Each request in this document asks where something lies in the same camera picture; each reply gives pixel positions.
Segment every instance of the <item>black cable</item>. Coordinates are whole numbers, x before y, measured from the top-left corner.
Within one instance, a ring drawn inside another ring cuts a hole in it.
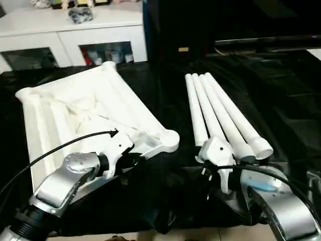
[[[249,170],[249,171],[254,171],[254,172],[259,172],[265,175],[268,175],[270,177],[274,177],[278,180],[280,180],[281,182],[285,183],[286,185],[288,185],[291,189],[293,189],[297,194],[300,195],[300,199],[301,201],[309,208],[309,210],[313,213],[314,218],[316,219],[316,221],[318,223],[321,223],[321,219],[319,218],[317,212],[315,211],[314,207],[313,207],[313,203],[307,198],[307,196],[294,184],[292,184],[291,182],[289,182],[288,180],[286,180],[283,177],[280,177],[279,175],[276,175],[270,171],[264,170],[262,168],[259,167],[252,167],[252,166],[238,166],[238,165],[232,165],[232,166],[215,166],[214,169],[216,171],[220,170],[220,169],[239,169],[239,170]],[[303,183],[293,179],[293,178],[289,178],[287,177],[290,181],[293,181],[295,183],[299,183],[300,186],[302,186],[304,189],[311,191],[313,194],[315,194],[318,198],[321,199],[321,194],[318,193],[315,189],[304,185]]]
[[[254,171],[254,172],[259,172],[259,173],[262,173],[262,174],[265,174],[265,175],[268,175],[268,176],[271,176],[271,177],[274,177],[282,182],[284,182],[285,184],[287,184],[289,187],[293,187],[294,189],[298,189],[296,186],[294,186],[292,183],[290,183],[289,181],[301,186],[303,189],[306,189],[307,191],[311,191],[313,194],[315,194],[318,198],[320,198],[321,200],[321,194],[318,193],[317,190],[315,190],[314,188],[312,187],[309,187],[305,184],[303,184],[302,182],[294,179],[294,178],[291,178],[291,177],[288,177],[287,176],[287,179],[286,180],[285,178],[282,178],[274,173],[272,173],[271,171],[268,171],[268,170],[264,170],[260,167],[253,167],[253,166],[238,166],[238,165],[233,165],[233,166],[217,166],[214,168],[215,170],[220,170],[220,169],[241,169],[241,170],[249,170],[249,171]]]
[[[20,172],[18,172],[9,182],[6,183],[6,185],[1,189],[0,191],[0,196],[3,194],[3,192],[21,175],[23,174],[26,170],[30,169],[34,164],[36,164],[37,162],[39,162],[40,160],[44,159],[45,157],[47,157],[48,155],[70,145],[73,144],[75,142],[81,141],[83,139],[89,138],[89,137],[93,137],[93,136],[98,136],[98,135],[103,135],[103,134],[109,134],[111,137],[113,137],[115,134],[117,134],[118,131],[114,130],[114,131],[105,131],[105,132],[96,132],[96,133],[91,133],[82,137],[78,137],[76,139],[73,139],[65,144],[62,144],[54,149],[52,149],[51,151],[41,155],[40,157],[36,158],[34,161],[32,161],[29,165],[27,165],[24,169],[22,169]]]

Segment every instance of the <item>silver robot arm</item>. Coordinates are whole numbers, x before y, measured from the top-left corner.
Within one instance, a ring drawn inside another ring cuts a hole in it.
[[[203,144],[198,158],[210,161],[216,166],[236,165],[230,149],[217,137],[210,138]],[[270,166],[259,168],[287,179],[276,168]],[[222,192],[229,194],[231,192],[229,177],[232,169],[222,169],[218,173],[221,177]],[[312,211],[293,194],[287,184],[271,176],[249,170],[242,170],[240,183],[247,204],[255,202],[262,208],[278,241],[321,241],[320,224]]]
[[[116,133],[100,155],[71,153],[50,174],[17,213],[11,226],[0,235],[0,241],[45,241],[75,197],[78,188],[97,175],[113,176],[118,159],[131,150],[133,142],[125,133]]]

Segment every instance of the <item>glass cabinet door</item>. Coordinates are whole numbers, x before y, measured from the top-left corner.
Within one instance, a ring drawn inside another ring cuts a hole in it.
[[[0,73],[3,71],[71,66],[57,33],[1,36]]]
[[[64,31],[59,37],[74,66],[147,60],[143,25]]]
[[[5,51],[1,54],[12,70],[58,67],[49,48]]]
[[[101,65],[105,61],[116,64],[133,62],[130,42],[80,45],[86,65]]]

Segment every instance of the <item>black plastic sheet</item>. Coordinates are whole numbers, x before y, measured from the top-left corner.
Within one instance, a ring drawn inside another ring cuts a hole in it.
[[[3,144],[2,186],[28,163],[21,104],[14,93],[88,67],[33,70],[0,76]],[[307,51],[221,56],[191,63],[147,63],[119,67],[119,73],[157,119],[180,134],[172,154],[160,154],[138,165],[72,204],[58,235],[123,233],[156,228],[254,225],[265,222],[257,206],[249,209],[242,193],[223,195],[217,176],[211,183],[195,161],[193,129],[184,75],[210,72],[244,115],[274,148],[261,163],[273,165],[314,188],[320,187],[321,62]],[[309,195],[321,213],[321,201]],[[1,225],[31,195],[30,175],[21,177],[0,206]]]

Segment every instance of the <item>white tabletop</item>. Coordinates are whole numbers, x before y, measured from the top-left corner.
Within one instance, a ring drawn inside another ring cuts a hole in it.
[[[0,19],[0,37],[59,32],[82,29],[111,28],[142,25],[142,4],[121,3],[94,8],[94,19],[74,24],[67,11],[49,9],[18,9]]]

